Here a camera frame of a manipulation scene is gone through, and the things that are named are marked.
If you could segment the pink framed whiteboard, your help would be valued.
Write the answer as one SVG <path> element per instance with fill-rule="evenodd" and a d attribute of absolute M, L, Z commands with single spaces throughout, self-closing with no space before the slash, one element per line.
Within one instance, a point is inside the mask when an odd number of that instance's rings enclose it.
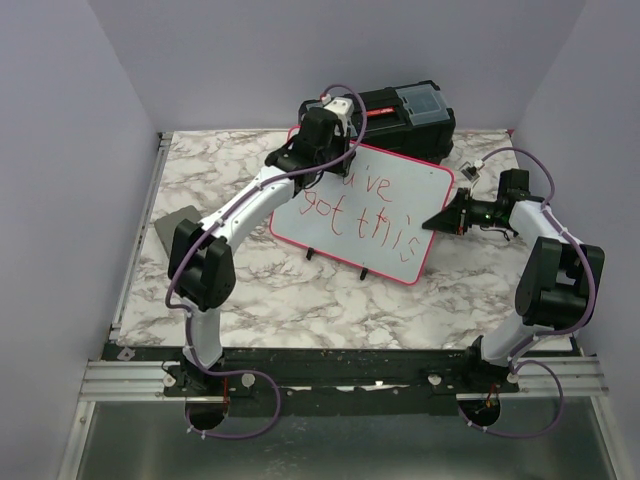
<path fill-rule="evenodd" d="M 454 173 L 360 145 L 347 177 L 332 173 L 274 211 L 274 237 L 404 285 L 422 275 Z"/>

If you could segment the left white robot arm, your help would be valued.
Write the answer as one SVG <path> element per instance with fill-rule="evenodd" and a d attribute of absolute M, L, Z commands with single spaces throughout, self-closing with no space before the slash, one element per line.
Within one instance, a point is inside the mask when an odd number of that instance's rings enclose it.
<path fill-rule="evenodd" d="M 215 365 L 220 342 L 220 307 L 236 284 L 234 254 L 267 216 L 315 185 L 326 171 L 347 176 L 357 145 L 350 141 L 353 106 L 336 98 L 311 108 L 298 132 L 268 154 L 254 179 L 217 212 L 175 228 L 170 250 L 170 284 L 165 304 L 185 313 L 185 358 L 193 365 L 187 382 L 201 395 L 214 393 L 222 380 Z"/>

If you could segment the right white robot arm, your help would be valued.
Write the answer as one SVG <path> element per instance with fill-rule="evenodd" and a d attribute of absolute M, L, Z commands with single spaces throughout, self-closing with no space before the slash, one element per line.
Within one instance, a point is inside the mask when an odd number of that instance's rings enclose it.
<path fill-rule="evenodd" d="M 473 227 L 509 230 L 530 248 L 515 291 L 514 312 L 467 349 L 469 360 L 460 379 L 480 392 L 496 380 L 496 369 L 515 361 L 540 341 L 571 334 L 591 320 L 604 267 L 604 251 L 576 239 L 553 215 L 541 197 L 529 191 L 529 172 L 510 169 L 500 174 L 494 201 L 476 200 L 460 188 L 441 212 L 422 228 L 464 235 Z"/>

